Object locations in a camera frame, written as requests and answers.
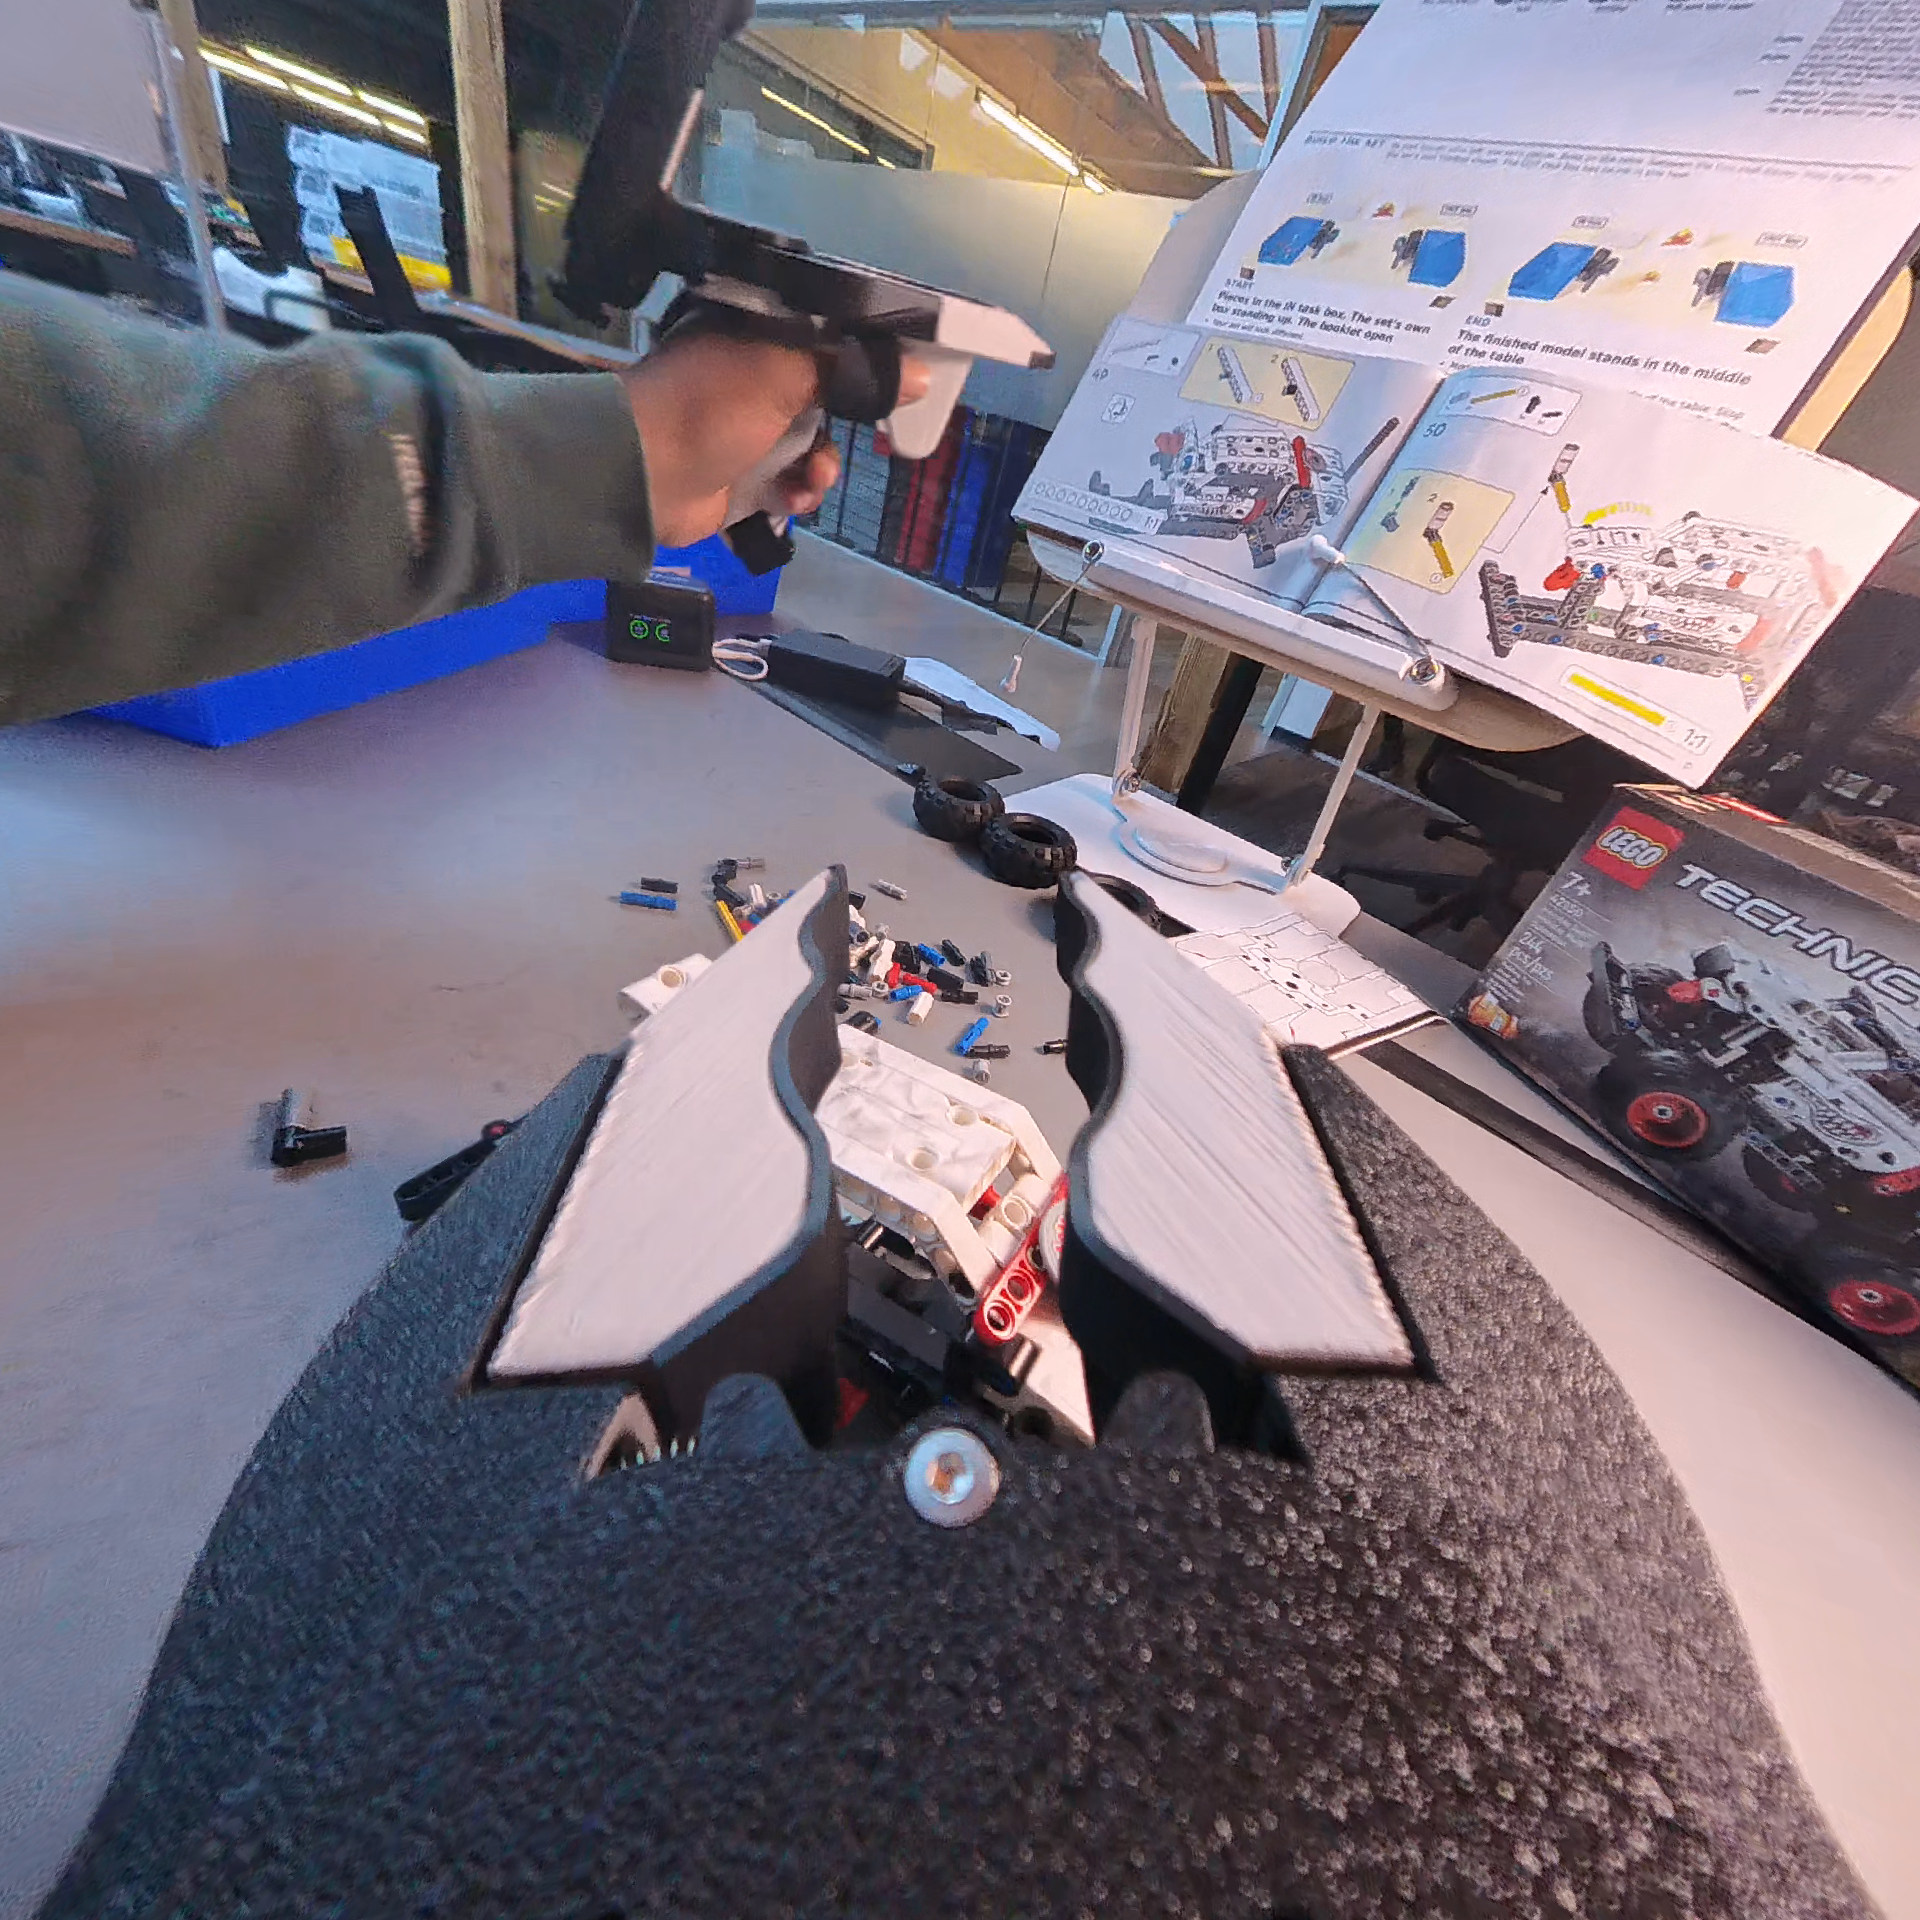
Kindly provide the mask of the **white paper sheet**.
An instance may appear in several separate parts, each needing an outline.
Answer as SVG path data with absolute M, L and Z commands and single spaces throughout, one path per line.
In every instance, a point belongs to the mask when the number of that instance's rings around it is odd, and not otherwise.
M 1441 1021 L 1415 990 L 1293 913 L 1227 933 L 1191 929 L 1172 946 L 1279 1046 L 1337 1056 Z

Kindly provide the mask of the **grey desk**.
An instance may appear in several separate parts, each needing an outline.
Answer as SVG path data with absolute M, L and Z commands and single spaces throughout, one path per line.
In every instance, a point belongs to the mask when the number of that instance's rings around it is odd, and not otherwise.
M 997 1081 L 1063 1137 L 1039 900 L 728 679 L 556 629 L 231 749 L 4 733 L 4 1914 L 95 1808 L 236 1474 L 396 1245 L 396 1182 L 617 1039 L 631 978 L 712 953 L 725 855 L 894 879 L 908 926 L 1009 966 Z M 617 905 L 639 876 L 678 911 Z M 1915 1396 L 1375 1056 L 1348 1072 L 1631 1392 L 1835 1836 L 1915 1914 Z M 264 1161 L 283 1087 L 345 1158 Z

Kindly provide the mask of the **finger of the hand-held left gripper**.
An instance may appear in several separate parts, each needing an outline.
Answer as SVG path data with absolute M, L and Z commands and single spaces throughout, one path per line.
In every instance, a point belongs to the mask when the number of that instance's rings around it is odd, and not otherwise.
M 931 367 L 972 365 L 977 359 L 1022 369 L 1054 367 L 1054 349 L 1016 313 L 945 290 L 926 290 L 926 296 L 931 302 L 926 340 Z

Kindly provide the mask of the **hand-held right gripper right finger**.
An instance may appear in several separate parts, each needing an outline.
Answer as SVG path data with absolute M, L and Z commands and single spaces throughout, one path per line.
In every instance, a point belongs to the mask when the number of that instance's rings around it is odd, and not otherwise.
M 1279 1046 L 1089 876 L 1057 887 L 1067 1074 L 1061 1309 L 1092 1383 L 1407 1374 L 1412 1336 Z

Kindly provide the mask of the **black flat plate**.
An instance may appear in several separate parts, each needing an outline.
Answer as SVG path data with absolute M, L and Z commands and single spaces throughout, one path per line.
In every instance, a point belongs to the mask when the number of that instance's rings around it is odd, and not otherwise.
M 815 702 L 771 686 L 766 677 L 756 679 L 755 686 L 772 703 L 901 778 L 908 778 L 913 768 L 931 769 L 934 776 L 968 776 L 975 781 L 999 781 L 1022 773 L 1016 759 L 1005 759 L 988 748 L 973 728 L 945 725 L 951 717 L 985 720 L 982 697 L 960 694 L 949 698 L 932 694 L 931 666 L 905 666 L 901 698 L 891 710 Z

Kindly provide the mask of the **person's left hand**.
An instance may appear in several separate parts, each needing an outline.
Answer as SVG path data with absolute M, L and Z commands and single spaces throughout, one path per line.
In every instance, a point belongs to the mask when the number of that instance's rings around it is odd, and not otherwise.
M 815 352 L 715 329 L 675 335 L 625 367 L 648 513 L 660 544 L 697 544 L 749 511 L 813 511 L 838 472 L 837 447 L 776 446 L 811 413 L 822 375 Z

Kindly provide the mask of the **toy set cardboard box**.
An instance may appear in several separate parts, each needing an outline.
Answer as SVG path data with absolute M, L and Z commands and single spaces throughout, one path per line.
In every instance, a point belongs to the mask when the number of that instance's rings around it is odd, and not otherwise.
M 1917 884 L 1621 784 L 1459 1016 L 1817 1325 L 1917 1384 Z

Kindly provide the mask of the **printed task sheet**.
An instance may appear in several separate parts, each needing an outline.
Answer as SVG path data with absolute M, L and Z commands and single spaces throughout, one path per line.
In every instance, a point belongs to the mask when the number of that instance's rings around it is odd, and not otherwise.
M 1188 322 L 1781 431 L 1915 252 L 1915 2 L 1381 4 Z

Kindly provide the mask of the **black power adapter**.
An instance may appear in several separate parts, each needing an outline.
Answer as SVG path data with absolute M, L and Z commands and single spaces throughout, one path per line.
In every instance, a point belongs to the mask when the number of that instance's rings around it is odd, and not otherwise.
M 905 660 L 838 632 L 787 630 L 764 640 L 766 680 L 815 702 L 886 713 L 899 705 Z

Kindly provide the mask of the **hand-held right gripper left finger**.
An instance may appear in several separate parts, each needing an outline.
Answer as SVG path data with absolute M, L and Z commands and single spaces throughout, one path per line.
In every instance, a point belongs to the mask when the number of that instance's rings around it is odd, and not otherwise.
M 835 1396 L 845 1237 L 815 1110 L 841 1066 L 827 866 L 636 1029 L 485 1335 L 485 1384 Z

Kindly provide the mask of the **white instruction booklet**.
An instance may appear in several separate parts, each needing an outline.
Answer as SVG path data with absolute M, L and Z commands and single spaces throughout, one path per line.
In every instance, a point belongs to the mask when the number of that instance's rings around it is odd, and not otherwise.
M 1117 320 L 1014 516 L 1047 566 L 1441 708 L 1484 686 L 1702 785 L 1915 502 L 1521 364 Z

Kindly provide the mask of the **toy brick vehicle model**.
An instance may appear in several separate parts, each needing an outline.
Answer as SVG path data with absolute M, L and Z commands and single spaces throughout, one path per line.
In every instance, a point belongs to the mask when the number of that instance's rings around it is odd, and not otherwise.
M 837 1029 L 841 1064 L 815 1117 L 832 1151 L 848 1309 L 835 1335 L 835 1396 L 788 1399 L 806 1438 L 822 1444 L 861 1412 L 910 1424 L 951 1401 L 1009 1432 L 1092 1444 L 1071 1336 L 1061 1319 L 1043 1324 L 1055 1335 L 1052 1344 L 1036 1342 L 1028 1325 L 1065 1242 L 1065 1170 L 1039 1126 L 1024 1105 L 958 1072 Z M 505 1279 L 469 1366 L 470 1390 L 487 1390 L 493 1309 L 625 1046 L 591 1081 L 531 1225 L 510 1239 Z M 689 1444 L 709 1401 L 620 1390 L 643 1406 L 639 1440 L 657 1453 Z

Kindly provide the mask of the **small black display device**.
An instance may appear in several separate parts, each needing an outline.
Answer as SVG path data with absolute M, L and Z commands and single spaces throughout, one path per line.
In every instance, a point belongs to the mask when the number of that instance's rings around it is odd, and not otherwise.
M 604 650 L 613 663 L 712 670 L 712 590 L 697 578 L 608 583 Z

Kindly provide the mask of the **pile of small brick parts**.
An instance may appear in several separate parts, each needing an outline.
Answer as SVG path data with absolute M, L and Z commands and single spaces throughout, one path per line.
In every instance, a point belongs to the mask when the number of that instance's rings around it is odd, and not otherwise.
M 764 858 L 756 855 L 721 857 L 711 866 L 707 900 L 717 916 L 726 946 L 742 944 L 788 897 L 771 890 L 756 877 Z M 681 884 L 657 876 L 639 876 L 617 889 L 613 900 L 625 910 L 669 916 L 683 905 Z M 686 985 L 703 975 L 711 958 L 689 953 L 657 964 L 652 973 L 620 990 L 617 1006 L 628 1024 L 657 1014 Z M 901 1026 L 923 1026 L 940 1006 L 968 1014 L 967 1026 L 951 1039 L 949 1054 L 964 1063 L 960 1072 L 981 1086 L 991 1081 L 991 1066 L 1009 1056 L 991 1029 L 1005 1016 L 1012 978 L 997 968 L 988 953 L 964 953 L 960 944 L 918 944 L 896 940 L 885 922 L 868 916 L 865 895 L 848 895 L 848 968 L 835 991 L 835 1014 L 848 1029 L 879 1038 L 889 1018 Z

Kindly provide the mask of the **wooden backing board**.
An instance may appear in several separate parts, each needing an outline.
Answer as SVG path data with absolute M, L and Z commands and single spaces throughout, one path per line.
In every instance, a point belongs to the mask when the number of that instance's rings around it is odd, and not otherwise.
M 1851 332 L 1809 380 L 1791 413 L 1771 430 L 1775 439 L 1799 447 L 1821 447 L 1902 337 L 1912 305 L 1915 265 L 1917 258 L 1902 265 L 1881 296 L 1851 325 Z

